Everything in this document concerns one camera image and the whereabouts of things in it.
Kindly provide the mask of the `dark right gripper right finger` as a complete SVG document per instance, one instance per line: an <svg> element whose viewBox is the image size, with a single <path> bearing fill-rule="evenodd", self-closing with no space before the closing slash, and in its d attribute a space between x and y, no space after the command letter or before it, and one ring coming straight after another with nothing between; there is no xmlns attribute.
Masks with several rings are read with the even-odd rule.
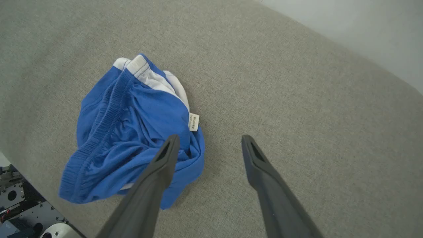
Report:
<svg viewBox="0 0 423 238"><path fill-rule="evenodd" d="M247 179L258 194L267 237L322 238L318 227L253 137L243 135L241 146Z"/></svg>

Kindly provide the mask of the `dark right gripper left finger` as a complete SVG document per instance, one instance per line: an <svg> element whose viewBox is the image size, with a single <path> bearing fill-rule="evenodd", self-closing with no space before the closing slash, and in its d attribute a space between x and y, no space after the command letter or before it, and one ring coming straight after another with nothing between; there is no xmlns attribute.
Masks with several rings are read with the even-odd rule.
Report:
<svg viewBox="0 0 423 238"><path fill-rule="evenodd" d="M98 238L152 238L163 192L170 186L179 151L171 135L106 221Z"/></svg>

